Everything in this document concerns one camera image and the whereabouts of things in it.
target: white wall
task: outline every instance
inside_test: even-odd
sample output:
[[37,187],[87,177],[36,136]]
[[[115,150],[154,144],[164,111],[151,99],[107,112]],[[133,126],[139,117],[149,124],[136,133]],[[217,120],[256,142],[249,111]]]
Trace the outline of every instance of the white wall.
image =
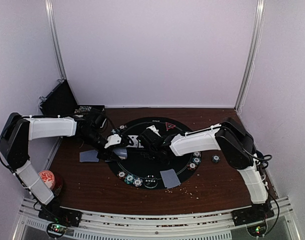
[[289,196],[305,235],[305,0],[267,1],[241,119]]
[[80,104],[234,107],[256,0],[56,0]]
[[[59,78],[44,0],[0,0],[0,133],[11,112],[37,114],[38,97]],[[29,146],[33,165],[41,170],[55,143]],[[0,164],[0,240],[10,239],[24,190]]]

